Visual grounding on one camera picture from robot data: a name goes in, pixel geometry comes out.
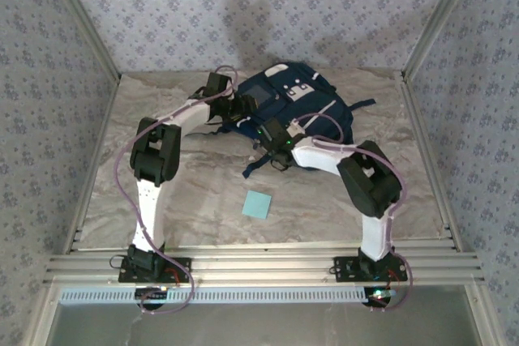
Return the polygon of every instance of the aluminum frame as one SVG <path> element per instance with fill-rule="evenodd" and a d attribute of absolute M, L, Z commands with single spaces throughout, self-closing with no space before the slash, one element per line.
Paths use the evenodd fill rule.
<path fill-rule="evenodd" d="M 410 116 L 414 136 L 426 166 L 427 176 L 436 197 L 447 237 L 396 241 L 399 252 L 406 256 L 414 269 L 414 284 L 464 285 L 470 301 L 474 321 L 484 345 L 506 345 L 495 309 L 491 303 L 483 272 L 475 253 L 466 252 L 457 229 L 453 212 L 446 198 L 440 172 L 435 164 L 434 152 L 427 130 L 418 110 L 411 88 L 404 82 L 401 72 L 395 72 L 395 84 Z M 45 344 L 62 291 L 66 288 L 127 288 L 152 286 L 152 284 L 119 284 L 118 271 L 109 267 L 108 261 L 122 250 L 75 250 L 81 225 L 88 207 L 100 156 L 102 138 L 106 130 L 116 89 L 110 98 L 89 169 L 88 180 L 69 232 L 65 255 L 50 259 L 39 308 L 35 310 L 24 344 Z M 306 242 L 279 244 L 250 244 L 230 246 L 179 247 L 173 256 L 194 259 L 192 274 L 197 288 L 228 287 L 326 287 L 375 286 L 373 283 L 335 283 L 329 275 L 331 258 L 339 255 L 356 255 L 357 242 Z"/>
<path fill-rule="evenodd" d="M 78 29 L 83 34 L 84 39 L 94 52 L 94 55 L 99 61 L 103 71 L 112 81 L 118 81 L 121 75 L 118 72 L 112 58 L 109 55 L 105 44 L 97 34 L 96 28 L 88 17 L 80 0 L 63 0 L 77 24 Z"/>
<path fill-rule="evenodd" d="M 404 66 L 405 81 L 413 79 L 459 0 L 439 0 Z"/>

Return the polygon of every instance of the light blue strip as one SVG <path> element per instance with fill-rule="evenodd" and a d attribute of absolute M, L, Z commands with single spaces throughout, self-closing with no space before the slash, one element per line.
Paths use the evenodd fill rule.
<path fill-rule="evenodd" d="M 134 288 L 64 288 L 60 298 L 63 305 L 135 304 Z M 180 303 L 185 301 L 188 288 L 170 289 L 165 301 L 150 303 Z M 363 287 L 279 287 L 279 288 L 198 288 L 191 304 L 285 304 L 285 303 L 352 303 L 367 301 Z"/>

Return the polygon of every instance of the wire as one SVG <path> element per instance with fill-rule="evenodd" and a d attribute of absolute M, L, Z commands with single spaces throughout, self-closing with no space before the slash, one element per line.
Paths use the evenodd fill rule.
<path fill-rule="evenodd" d="M 180 279 L 178 278 L 178 272 L 176 269 L 172 268 L 172 267 L 169 267 L 165 270 L 166 273 L 173 273 L 173 276 L 175 278 L 175 281 L 177 283 L 177 286 L 180 285 Z"/>
<path fill-rule="evenodd" d="M 397 273 L 395 273 L 394 271 L 392 271 L 391 269 L 388 269 L 388 273 L 391 277 L 394 277 L 395 280 L 397 281 L 398 283 L 398 289 L 400 289 L 400 279 L 398 278 L 397 276 Z M 387 288 L 390 288 L 391 287 L 391 280 L 389 281 L 388 283 L 388 287 Z"/>
<path fill-rule="evenodd" d="M 294 119 L 295 122 L 301 121 L 301 119 L 305 119 L 307 117 L 324 117 L 328 119 L 331 123 L 335 125 L 335 127 L 339 130 L 339 139 L 334 140 L 330 139 L 328 137 L 324 137 L 323 135 L 314 135 L 314 139 L 320 139 L 322 141 L 327 141 L 331 143 L 343 143 L 344 142 L 344 131 L 342 130 L 341 125 L 339 125 L 339 122 L 335 120 L 334 117 L 330 117 L 326 113 L 305 113 L 304 115 L 301 115 L 300 117 L 296 117 Z"/>
<path fill-rule="evenodd" d="M 121 269 L 121 267 L 115 267 L 113 264 L 112 264 L 112 260 L 115 258 L 115 257 L 121 257 L 121 258 L 124 258 L 124 255 L 122 254 L 114 254 L 112 257 L 110 257 L 110 259 L 108 260 L 108 264 L 110 265 L 110 267 L 112 269 Z"/>
<path fill-rule="evenodd" d="M 411 289 L 413 288 L 413 271 L 411 270 L 411 266 L 409 265 L 409 262 L 407 261 L 407 259 L 403 255 L 396 253 L 395 250 L 393 249 L 392 238 L 391 238 L 391 227 L 392 227 L 392 220 L 394 219 L 393 214 L 395 213 L 395 211 L 398 208 L 401 207 L 401 205 L 407 199 L 407 185 L 405 184 L 404 178 L 402 177 L 400 172 L 398 172 L 398 170 L 394 166 L 392 166 L 392 164 L 389 161 L 387 161 L 386 159 L 382 158 L 381 156 L 375 154 L 374 152 L 370 152 L 368 150 L 361 149 L 360 147 L 355 147 L 355 146 L 350 146 L 350 145 L 336 145 L 336 144 L 326 145 L 326 144 L 321 143 L 320 140 L 316 139 L 315 137 L 312 139 L 312 142 L 314 145 L 316 145 L 317 147 L 320 147 L 321 149 L 324 149 L 324 150 L 330 150 L 330 151 L 336 151 L 336 152 L 348 151 L 348 152 L 355 152 L 355 153 L 363 154 L 365 156 L 369 156 L 369 157 L 373 158 L 374 160 L 379 161 L 381 164 L 385 165 L 389 170 L 391 170 L 391 172 L 397 177 L 398 181 L 400 182 L 401 196 L 398 199 L 398 201 L 392 207 L 390 207 L 388 210 L 388 228 L 387 228 L 387 232 L 386 232 L 386 234 L 387 234 L 386 240 L 388 242 L 390 242 L 389 253 L 391 253 L 392 255 L 394 255 L 395 257 L 397 257 L 404 263 L 405 269 L 407 270 L 407 273 L 408 273 L 409 287 L 405 291 L 404 297 L 395 305 L 392 305 L 390 307 L 384 307 L 382 309 L 371 307 L 371 309 L 385 311 L 385 310 L 394 310 L 394 309 L 402 306 L 409 298 Z"/>
<path fill-rule="evenodd" d="M 170 256 L 162 253 L 159 250 L 159 248 L 155 246 L 155 244 L 153 243 L 151 237 L 149 236 L 148 232 L 146 231 L 146 226 L 144 226 L 143 217 L 140 214 L 139 207 L 131 199 L 130 195 L 124 190 L 124 188 L 122 188 L 121 182 L 119 181 L 118 167 L 121 164 L 121 160 L 124 157 L 125 153 L 129 152 L 132 149 L 134 143 L 137 142 L 142 137 L 144 137 L 151 130 L 153 130 L 156 127 L 160 126 L 162 123 L 167 122 L 168 120 L 177 117 L 180 113 L 183 113 L 184 111 L 186 111 L 187 109 L 189 109 L 189 108 L 191 108 L 191 107 L 193 107 L 195 105 L 199 105 L 199 104 L 202 104 L 202 103 L 206 103 L 206 102 L 215 100 L 215 99 L 217 99 L 217 98 L 219 98 L 221 96 L 230 95 L 233 92 L 234 88 L 238 85 L 238 72 L 232 66 L 223 65 L 223 66 L 219 66 L 215 70 L 215 73 L 217 73 L 219 70 L 222 70 L 222 69 L 225 69 L 225 68 L 226 69 L 230 69 L 230 70 L 232 70 L 234 72 L 234 79 L 232 80 L 231 85 L 227 89 L 225 89 L 223 92 L 220 92 L 220 93 L 218 93 L 218 94 L 216 94 L 214 96 L 210 96 L 210 97 L 206 97 L 204 99 L 193 101 L 189 105 L 184 105 L 183 107 L 181 107 L 179 109 L 176 109 L 172 113 L 166 115 L 161 120 L 159 120 L 159 121 L 153 123 L 152 125 L 146 127 L 144 130 L 139 132 L 133 139 L 128 141 L 128 143 L 119 151 L 119 153 L 118 153 L 118 155 L 117 155 L 117 157 L 115 159 L 115 162 L 114 162 L 114 181 L 115 181 L 115 185 L 119 189 L 119 192 L 121 192 L 121 195 L 123 196 L 123 198 L 126 199 L 126 201 L 131 205 L 131 208 L 134 210 L 135 215 L 137 216 L 137 223 L 139 224 L 139 228 L 142 230 L 142 233 L 143 233 L 144 238 L 146 239 L 146 242 L 150 245 L 150 247 L 153 249 L 153 251 L 155 253 L 157 253 L 157 255 L 159 257 L 162 257 L 163 259 L 165 259 L 169 263 L 172 263 L 174 266 L 176 266 L 178 269 L 180 269 L 183 273 L 185 273 L 187 278 L 189 279 L 189 283 L 191 285 L 191 290 L 190 290 L 189 294 L 187 295 L 186 300 L 182 304 L 180 304 L 178 307 L 173 308 L 171 310 L 150 311 L 150 310 L 146 310 L 144 308 L 144 305 L 141 304 L 140 309 L 141 309 L 141 311 L 143 313 L 146 313 L 146 314 L 151 314 L 151 315 L 156 315 L 156 314 L 172 314 L 172 313 L 178 312 L 178 311 L 183 310 L 184 308 L 186 308 L 187 305 L 189 304 L 189 302 L 192 300 L 193 296 L 195 295 L 195 281 L 193 280 L 193 276 L 191 275 L 191 273 L 181 263 L 179 263 L 178 261 L 175 261 Z"/>

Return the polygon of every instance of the wall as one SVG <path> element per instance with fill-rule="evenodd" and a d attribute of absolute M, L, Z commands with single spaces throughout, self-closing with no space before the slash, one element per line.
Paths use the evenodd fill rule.
<path fill-rule="evenodd" d="M 0 344 L 59 252 L 111 83 L 61 0 L 0 0 Z"/>
<path fill-rule="evenodd" d="M 460 0 L 412 82 L 510 344 L 519 344 L 518 6 Z"/>
<path fill-rule="evenodd" d="M 121 72 L 275 58 L 401 69 L 438 0 L 81 0 Z"/>

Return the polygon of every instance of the backpack pocket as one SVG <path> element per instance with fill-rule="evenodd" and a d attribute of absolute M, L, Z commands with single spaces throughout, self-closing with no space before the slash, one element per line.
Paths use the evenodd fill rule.
<path fill-rule="evenodd" d="M 286 107 L 286 99 L 265 83 L 249 83 L 240 87 L 239 93 L 255 98 L 258 108 L 252 114 L 262 122 L 275 117 Z"/>

